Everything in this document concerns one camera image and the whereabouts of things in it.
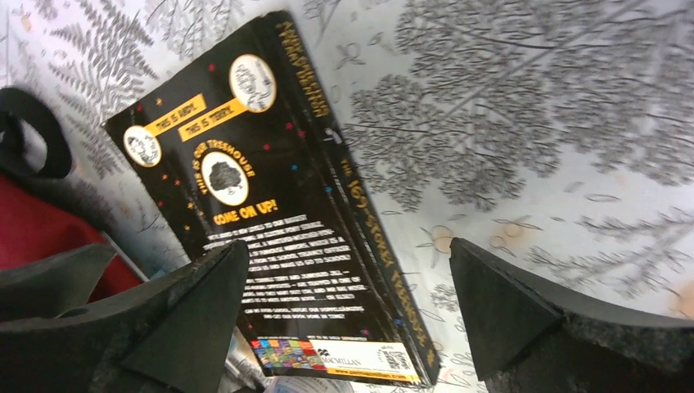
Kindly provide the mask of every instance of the yellow label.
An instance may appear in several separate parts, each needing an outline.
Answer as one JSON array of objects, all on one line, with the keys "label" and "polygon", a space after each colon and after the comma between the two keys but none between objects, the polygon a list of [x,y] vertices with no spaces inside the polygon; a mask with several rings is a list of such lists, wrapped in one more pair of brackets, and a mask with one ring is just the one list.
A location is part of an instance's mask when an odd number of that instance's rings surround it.
[{"label": "yellow label", "polygon": [[351,377],[388,379],[391,381],[401,381],[401,382],[419,382],[419,377],[417,375],[383,373],[380,371],[362,371],[362,370],[349,370],[349,369],[345,369],[345,368],[328,368],[327,373],[328,374],[336,374],[336,375],[349,375]]},{"label": "yellow label", "polygon": [[201,133],[217,127],[221,123],[234,118],[248,109],[234,98],[229,102],[211,109],[208,113],[197,119],[185,124],[178,129],[178,134],[181,135],[181,141],[185,142],[190,138],[194,138]]},{"label": "yellow label", "polygon": [[207,104],[205,104],[205,99],[202,97],[201,93],[179,105],[173,111],[149,123],[145,126],[145,129],[153,136],[157,137],[205,109],[207,109]]}]

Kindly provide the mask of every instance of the book spine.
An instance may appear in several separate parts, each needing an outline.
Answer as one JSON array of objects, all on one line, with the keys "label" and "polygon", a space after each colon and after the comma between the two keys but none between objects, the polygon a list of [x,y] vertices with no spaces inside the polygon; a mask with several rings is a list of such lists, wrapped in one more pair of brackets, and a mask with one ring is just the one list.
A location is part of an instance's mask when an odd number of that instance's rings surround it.
[{"label": "book spine", "polygon": [[424,382],[432,382],[439,371],[439,357],[436,354],[426,326],[408,290],[403,272],[396,259],[393,248],[383,230],[381,221],[375,212],[371,198],[360,177],[354,159],[349,153],[340,126],[337,123],[328,103],[322,85],[309,59],[299,31],[287,12],[275,12],[268,15],[274,26],[275,38],[272,40],[273,52],[282,52],[283,64],[287,74],[294,75],[297,84],[296,100],[300,103],[304,115],[312,124],[312,129],[321,141],[322,150],[330,166],[331,176],[336,181],[341,199],[346,202],[354,227],[358,230],[357,238],[368,245],[364,247],[376,261],[379,281],[390,289],[390,307],[394,305],[399,317],[394,321],[396,329],[403,329],[408,334],[401,337],[408,351],[416,352],[412,356],[424,375]]},{"label": "book spine", "polygon": [[[337,213],[342,220],[342,227],[347,231],[347,235],[349,235],[350,245],[355,249],[358,262],[361,267],[366,270],[369,285],[374,288],[373,295],[379,300],[379,305],[385,309],[388,318],[390,318],[387,323],[391,329],[390,335],[387,338],[389,340],[399,340],[399,330],[396,327],[394,319],[391,318],[392,315],[398,313],[398,310],[395,308],[395,303],[389,296],[383,296],[383,294],[387,293],[385,279],[378,269],[378,266],[370,261],[370,251],[367,244],[362,241],[362,234],[358,231],[358,224],[352,215],[351,207],[347,203],[346,195],[340,195],[344,194],[344,191],[339,179],[336,177],[335,167],[331,164],[330,156],[324,147],[323,127],[326,126],[326,124],[333,124],[336,126],[336,120],[331,115],[317,119],[316,116],[311,114],[310,103],[308,99],[304,97],[304,91],[296,75],[297,71],[294,70],[285,54],[285,48],[282,46],[282,40],[280,39],[281,37],[276,31],[277,24],[284,23],[287,19],[280,18],[280,20],[277,21],[276,16],[277,14],[268,16],[266,20],[268,23],[262,25],[265,29],[256,32],[257,37],[259,37],[258,41],[263,44],[265,55],[271,58],[273,64],[283,65],[283,67],[276,70],[276,72],[278,76],[281,76],[283,81],[291,86],[291,95],[285,97],[285,99],[287,100],[286,104],[291,107],[290,112],[295,114],[293,120],[300,130],[308,130],[304,135],[307,154],[312,155],[314,168],[323,178],[324,185],[326,187],[337,188],[334,190],[335,193],[328,193],[327,195],[331,198],[333,206],[337,208]],[[319,92],[321,97],[324,97],[322,89],[320,89]]]}]

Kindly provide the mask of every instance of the back cover of book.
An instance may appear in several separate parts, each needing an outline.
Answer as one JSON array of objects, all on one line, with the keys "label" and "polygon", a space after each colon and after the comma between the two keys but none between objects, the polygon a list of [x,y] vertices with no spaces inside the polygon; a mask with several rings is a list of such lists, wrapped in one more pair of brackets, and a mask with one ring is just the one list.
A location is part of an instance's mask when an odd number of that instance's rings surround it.
[{"label": "back cover of book", "polygon": [[106,123],[192,260],[242,239],[267,375],[427,386],[439,358],[290,14],[256,18]]}]

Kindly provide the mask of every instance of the barcode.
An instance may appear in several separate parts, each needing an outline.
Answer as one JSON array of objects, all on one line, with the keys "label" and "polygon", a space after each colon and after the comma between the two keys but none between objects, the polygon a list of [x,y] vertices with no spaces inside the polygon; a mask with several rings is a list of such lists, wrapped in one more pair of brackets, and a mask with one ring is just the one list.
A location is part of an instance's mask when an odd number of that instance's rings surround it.
[{"label": "barcode", "polygon": [[393,352],[390,350],[384,350],[383,355],[385,356],[385,361],[393,370],[407,370],[409,368],[408,359],[402,352]]}]

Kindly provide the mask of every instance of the leaf pattern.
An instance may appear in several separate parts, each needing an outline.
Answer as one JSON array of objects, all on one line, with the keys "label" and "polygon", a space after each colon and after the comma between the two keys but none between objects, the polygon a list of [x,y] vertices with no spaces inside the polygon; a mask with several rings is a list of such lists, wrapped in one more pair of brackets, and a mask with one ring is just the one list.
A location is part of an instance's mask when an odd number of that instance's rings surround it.
[{"label": "leaf pattern", "polygon": [[124,159],[98,131],[100,123],[143,95],[145,79],[158,79],[140,47],[154,42],[111,0],[100,0],[100,9],[88,0],[77,3],[88,24],[66,25],[50,35],[73,46],[82,57],[48,67],[61,81],[58,97],[83,119],[68,115],[69,129],[79,135],[80,146],[99,179],[104,179],[122,174]]},{"label": "leaf pattern", "polygon": [[[48,103],[78,158],[65,181],[27,187],[111,230],[147,272],[185,263],[100,123],[260,3],[29,0],[16,11],[0,2],[0,84]],[[312,52],[325,49],[318,72],[374,211],[417,274],[422,321],[446,345],[434,391],[486,391],[458,361],[469,347],[445,256],[437,262],[442,222],[451,237],[562,285],[669,313],[662,291],[676,293],[694,271],[694,210],[683,202],[694,187],[694,0],[289,4],[298,27],[316,32]],[[161,52],[172,56],[153,61]]]},{"label": "leaf pattern", "polygon": [[627,224],[619,219],[606,218],[596,222],[583,217],[577,224],[599,237],[611,237],[620,242],[632,242],[644,237],[649,242],[636,251],[601,252],[592,256],[560,258],[534,246],[526,260],[534,267],[549,269],[558,282],[572,288],[609,285],[626,299],[635,299],[645,291],[669,290],[670,282],[663,269],[684,273],[694,258],[675,247],[694,233],[694,210],[671,209],[657,220],[639,220]]},{"label": "leaf pattern", "polygon": [[241,0],[146,0],[146,25],[181,59],[195,58],[239,27]]},{"label": "leaf pattern", "polygon": [[369,185],[414,211],[440,180],[450,203],[489,211],[520,196],[523,169],[556,173],[563,146],[603,173],[690,183],[693,5],[410,0],[396,40],[411,76],[352,95],[348,138]]},{"label": "leaf pattern", "polygon": [[53,4],[56,0],[34,0],[36,12],[46,20],[54,20],[58,17],[58,10]]}]

